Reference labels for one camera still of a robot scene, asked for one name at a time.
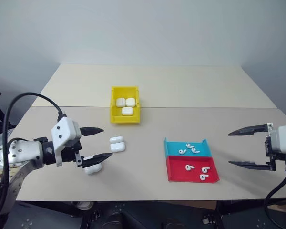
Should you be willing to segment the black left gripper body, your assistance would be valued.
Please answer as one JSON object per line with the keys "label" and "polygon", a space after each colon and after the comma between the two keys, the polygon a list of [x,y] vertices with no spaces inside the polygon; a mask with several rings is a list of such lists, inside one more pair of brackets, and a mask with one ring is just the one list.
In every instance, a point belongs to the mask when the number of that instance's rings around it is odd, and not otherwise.
{"label": "black left gripper body", "polygon": [[80,158],[79,151],[82,149],[80,140],[72,140],[61,152],[62,162],[77,162]]}

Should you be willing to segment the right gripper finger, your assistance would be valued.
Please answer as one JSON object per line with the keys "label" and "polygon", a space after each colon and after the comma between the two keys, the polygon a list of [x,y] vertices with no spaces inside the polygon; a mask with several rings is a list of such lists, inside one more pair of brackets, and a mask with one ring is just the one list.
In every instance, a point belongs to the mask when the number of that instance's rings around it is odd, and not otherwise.
{"label": "right gripper finger", "polygon": [[273,128],[273,123],[266,123],[263,125],[247,126],[238,130],[232,131],[228,136],[244,136],[253,135],[254,133],[268,132]]}
{"label": "right gripper finger", "polygon": [[244,167],[251,170],[265,170],[265,171],[276,171],[276,166],[271,165],[259,165],[255,162],[246,162],[246,161],[229,161],[230,164]]}

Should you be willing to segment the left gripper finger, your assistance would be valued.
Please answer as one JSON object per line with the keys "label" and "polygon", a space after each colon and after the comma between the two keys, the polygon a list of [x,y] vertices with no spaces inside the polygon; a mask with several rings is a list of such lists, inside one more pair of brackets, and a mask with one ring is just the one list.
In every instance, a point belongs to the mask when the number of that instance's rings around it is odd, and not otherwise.
{"label": "left gripper finger", "polygon": [[98,127],[81,127],[82,136],[91,136],[103,132],[104,130]]}
{"label": "left gripper finger", "polygon": [[75,152],[75,162],[77,167],[86,168],[99,164],[108,159],[110,156],[112,156],[112,153],[102,153],[89,157],[83,157],[80,155],[79,151],[77,151]]}

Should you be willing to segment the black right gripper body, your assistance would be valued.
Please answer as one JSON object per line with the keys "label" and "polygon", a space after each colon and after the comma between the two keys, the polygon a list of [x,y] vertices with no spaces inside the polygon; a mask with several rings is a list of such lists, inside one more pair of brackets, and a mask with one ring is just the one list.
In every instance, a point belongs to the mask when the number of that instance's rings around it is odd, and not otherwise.
{"label": "black right gripper body", "polygon": [[269,162],[266,164],[269,167],[276,167],[277,160],[284,161],[286,165],[286,156],[278,140],[273,140],[272,137],[267,136],[265,141],[265,149],[266,156],[269,157]]}

